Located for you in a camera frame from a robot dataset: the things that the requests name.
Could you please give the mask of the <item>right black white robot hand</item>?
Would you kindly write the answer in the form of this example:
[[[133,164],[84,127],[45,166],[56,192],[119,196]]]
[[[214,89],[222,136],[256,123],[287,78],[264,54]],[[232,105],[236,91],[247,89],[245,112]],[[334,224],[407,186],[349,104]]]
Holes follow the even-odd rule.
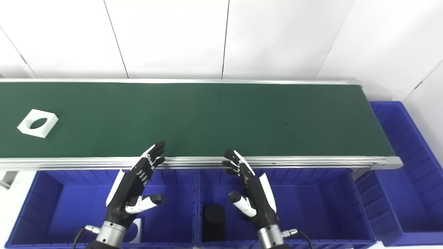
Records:
[[[226,173],[239,177],[245,190],[245,194],[229,192],[228,200],[249,218],[257,231],[278,225],[275,200],[266,175],[256,176],[247,160],[236,150],[226,148],[223,156],[226,160],[222,165],[228,168]]]

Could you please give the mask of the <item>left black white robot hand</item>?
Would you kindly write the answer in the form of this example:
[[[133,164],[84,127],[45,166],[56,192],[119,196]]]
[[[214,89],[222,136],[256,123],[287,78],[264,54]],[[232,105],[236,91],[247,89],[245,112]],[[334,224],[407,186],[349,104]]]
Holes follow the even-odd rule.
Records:
[[[160,141],[147,149],[128,171],[120,170],[106,200],[105,222],[128,228],[143,211],[165,201],[163,194],[142,195],[154,170],[165,161],[166,143]]]

